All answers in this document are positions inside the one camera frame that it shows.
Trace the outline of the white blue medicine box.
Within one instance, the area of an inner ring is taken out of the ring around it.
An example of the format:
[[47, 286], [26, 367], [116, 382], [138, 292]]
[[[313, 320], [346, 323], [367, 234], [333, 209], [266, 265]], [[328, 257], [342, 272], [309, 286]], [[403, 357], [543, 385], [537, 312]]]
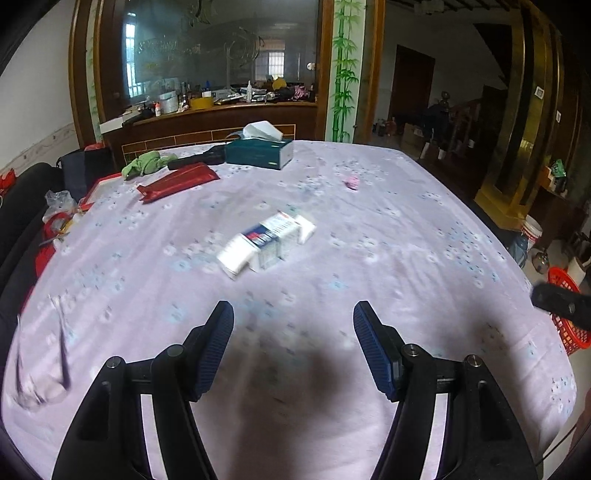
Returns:
[[260, 272], [287, 259], [291, 250], [304, 245], [317, 230], [307, 217], [277, 211], [266, 220], [236, 234], [217, 254], [216, 260], [228, 277], [243, 270]]

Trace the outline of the red plastic mesh basket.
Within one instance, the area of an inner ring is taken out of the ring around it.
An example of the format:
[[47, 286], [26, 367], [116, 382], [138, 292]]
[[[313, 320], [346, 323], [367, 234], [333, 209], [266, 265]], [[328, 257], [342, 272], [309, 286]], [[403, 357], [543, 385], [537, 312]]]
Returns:
[[[580, 289], [573, 278], [557, 266], [549, 269], [547, 280], [551, 285], [567, 290], [568, 294], [580, 294]], [[562, 307], [559, 313], [552, 313], [551, 317], [568, 356], [579, 350], [590, 348], [590, 331], [577, 326], [572, 321], [574, 314], [569, 312], [567, 307]]]

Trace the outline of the metal kettle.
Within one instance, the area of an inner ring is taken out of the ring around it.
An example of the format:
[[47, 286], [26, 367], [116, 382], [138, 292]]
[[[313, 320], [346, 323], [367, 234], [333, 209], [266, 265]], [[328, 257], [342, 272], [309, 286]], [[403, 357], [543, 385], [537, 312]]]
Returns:
[[550, 268], [550, 259], [546, 250], [538, 251], [532, 257], [532, 265], [537, 273], [546, 275]]

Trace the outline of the eyeglasses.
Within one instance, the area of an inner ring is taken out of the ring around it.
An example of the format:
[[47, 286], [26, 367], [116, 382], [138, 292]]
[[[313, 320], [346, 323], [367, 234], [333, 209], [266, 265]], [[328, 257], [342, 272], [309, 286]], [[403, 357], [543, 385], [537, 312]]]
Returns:
[[29, 412], [62, 401], [71, 390], [62, 300], [48, 295], [46, 306], [45, 316], [32, 323], [17, 318], [14, 400]]

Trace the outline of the blue thermos jug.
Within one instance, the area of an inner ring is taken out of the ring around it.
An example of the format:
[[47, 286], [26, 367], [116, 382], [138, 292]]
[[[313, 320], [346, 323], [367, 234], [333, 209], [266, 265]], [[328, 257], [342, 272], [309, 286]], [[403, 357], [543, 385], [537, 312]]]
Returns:
[[515, 236], [508, 248], [510, 256], [514, 259], [520, 268], [523, 268], [528, 259], [529, 239], [523, 232]]

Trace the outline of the white paint bucket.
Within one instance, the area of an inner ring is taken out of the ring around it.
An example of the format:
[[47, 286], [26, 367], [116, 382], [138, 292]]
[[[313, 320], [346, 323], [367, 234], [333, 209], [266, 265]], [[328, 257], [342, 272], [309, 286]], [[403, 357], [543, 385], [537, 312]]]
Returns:
[[527, 215], [523, 220], [521, 232], [527, 238], [527, 251], [530, 251], [543, 235], [541, 225], [531, 215]]

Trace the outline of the clear plastic bag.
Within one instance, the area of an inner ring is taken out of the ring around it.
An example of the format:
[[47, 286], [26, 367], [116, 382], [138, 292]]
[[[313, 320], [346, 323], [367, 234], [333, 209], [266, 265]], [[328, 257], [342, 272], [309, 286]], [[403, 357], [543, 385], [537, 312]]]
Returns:
[[45, 194], [47, 210], [43, 214], [42, 221], [48, 223], [49, 220], [58, 213], [73, 214], [76, 212], [78, 204], [71, 196], [68, 190], [53, 192], [47, 191]]

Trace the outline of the black sofa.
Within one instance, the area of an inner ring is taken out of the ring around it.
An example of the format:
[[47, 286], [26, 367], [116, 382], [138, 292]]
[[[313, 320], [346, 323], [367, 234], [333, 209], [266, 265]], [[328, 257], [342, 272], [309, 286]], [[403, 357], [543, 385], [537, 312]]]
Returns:
[[1, 206], [1, 325], [13, 326], [37, 281], [35, 257], [42, 241], [45, 195], [63, 189], [57, 167], [38, 163], [16, 178]]

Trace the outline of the pink crumpled ball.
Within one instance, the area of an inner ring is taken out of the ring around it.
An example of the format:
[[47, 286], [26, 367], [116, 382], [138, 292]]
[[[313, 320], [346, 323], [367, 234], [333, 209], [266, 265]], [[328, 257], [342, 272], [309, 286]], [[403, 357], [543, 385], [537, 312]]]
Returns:
[[358, 191], [360, 186], [360, 179], [356, 176], [346, 178], [344, 181], [345, 186], [352, 191]]

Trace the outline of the dark bag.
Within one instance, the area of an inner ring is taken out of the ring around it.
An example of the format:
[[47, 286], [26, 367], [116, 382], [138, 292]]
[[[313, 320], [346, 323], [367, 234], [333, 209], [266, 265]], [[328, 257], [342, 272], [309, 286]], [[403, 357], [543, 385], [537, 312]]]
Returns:
[[79, 149], [70, 152], [57, 161], [63, 172], [64, 188], [75, 201], [84, 198], [100, 178], [116, 172], [111, 149]]

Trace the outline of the red flat pouch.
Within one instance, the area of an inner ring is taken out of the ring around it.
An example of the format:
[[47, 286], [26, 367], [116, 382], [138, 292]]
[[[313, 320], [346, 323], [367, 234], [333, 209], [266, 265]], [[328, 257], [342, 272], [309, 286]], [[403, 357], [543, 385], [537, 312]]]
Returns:
[[197, 163], [175, 170], [147, 186], [139, 185], [137, 190], [140, 193], [140, 201], [148, 204], [218, 179], [219, 176], [211, 167]]

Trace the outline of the floral purple bed sheet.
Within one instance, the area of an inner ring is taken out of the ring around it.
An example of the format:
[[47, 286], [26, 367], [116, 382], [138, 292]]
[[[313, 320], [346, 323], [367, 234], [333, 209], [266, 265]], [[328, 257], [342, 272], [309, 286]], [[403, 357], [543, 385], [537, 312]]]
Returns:
[[[502, 243], [406, 155], [298, 141], [281, 169], [221, 165], [219, 179], [151, 204], [118, 182], [68, 233], [21, 315], [59, 296], [71, 390], [29, 412], [14, 400], [16, 340], [3, 385], [5, 428], [49, 478], [61, 442], [111, 356], [151, 358], [215, 304], [235, 311], [214, 383], [193, 412], [221, 479], [367, 479], [396, 407], [376, 388], [353, 331], [366, 300], [430, 354], [480, 356], [540, 457], [570, 417], [577, 386], [551, 318]], [[344, 181], [356, 176], [358, 191]], [[217, 254], [277, 211], [317, 225], [270, 269], [226, 275]]]

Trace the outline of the green cloth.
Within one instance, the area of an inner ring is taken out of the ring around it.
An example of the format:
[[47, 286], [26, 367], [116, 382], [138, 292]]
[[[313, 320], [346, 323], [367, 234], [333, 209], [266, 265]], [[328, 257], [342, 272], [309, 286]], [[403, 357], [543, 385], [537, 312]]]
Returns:
[[161, 155], [157, 151], [146, 152], [128, 163], [121, 170], [121, 176], [124, 180], [132, 180], [136, 177], [150, 175], [177, 159], [178, 157], [174, 154]]

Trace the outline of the wooden headboard shelf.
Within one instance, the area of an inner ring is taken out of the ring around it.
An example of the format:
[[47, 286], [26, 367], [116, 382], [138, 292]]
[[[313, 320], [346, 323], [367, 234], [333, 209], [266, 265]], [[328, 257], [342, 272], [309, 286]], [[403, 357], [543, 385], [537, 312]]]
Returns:
[[142, 153], [168, 148], [218, 143], [249, 123], [269, 121], [284, 136], [322, 140], [318, 106], [310, 102], [243, 103], [152, 117], [103, 135], [103, 142], [122, 167]]

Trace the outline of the teal tissue box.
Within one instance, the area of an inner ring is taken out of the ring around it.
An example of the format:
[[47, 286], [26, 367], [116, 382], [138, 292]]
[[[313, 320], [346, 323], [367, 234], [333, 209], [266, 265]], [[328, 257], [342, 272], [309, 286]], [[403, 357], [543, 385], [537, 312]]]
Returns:
[[224, 146], [224, 160], [233, 165], [281, 170], [293, 156], [294, 140], [266, 120], [249, 123]]

